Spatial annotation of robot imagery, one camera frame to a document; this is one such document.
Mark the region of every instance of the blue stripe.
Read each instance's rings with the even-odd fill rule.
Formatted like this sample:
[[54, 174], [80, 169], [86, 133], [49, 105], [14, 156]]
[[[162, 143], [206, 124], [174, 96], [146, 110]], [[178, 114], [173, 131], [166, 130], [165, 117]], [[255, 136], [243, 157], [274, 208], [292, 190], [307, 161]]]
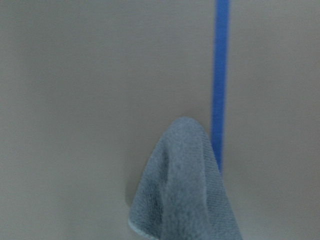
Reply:
[[221, 173], [223, 169], [228, 20], [229, 0], [216, 0], [211, 143]]

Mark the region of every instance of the towel fold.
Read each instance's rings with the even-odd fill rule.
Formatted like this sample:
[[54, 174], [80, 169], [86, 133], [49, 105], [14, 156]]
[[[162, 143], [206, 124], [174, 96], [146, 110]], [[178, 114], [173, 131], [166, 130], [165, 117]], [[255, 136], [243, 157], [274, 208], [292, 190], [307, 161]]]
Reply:
[[144, 169], [129, 225], [151, 240], [241, 240], [204, 128], [180, 117]]

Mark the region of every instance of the microfiber cloth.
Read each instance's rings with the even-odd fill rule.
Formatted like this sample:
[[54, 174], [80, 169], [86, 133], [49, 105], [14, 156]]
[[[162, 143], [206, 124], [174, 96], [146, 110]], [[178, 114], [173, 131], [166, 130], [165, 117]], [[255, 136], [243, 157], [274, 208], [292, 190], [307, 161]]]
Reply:
[[151, 240], [241, 240], [212, 146], [195, 119], [180, 117], [149, 158], [128, 224]]

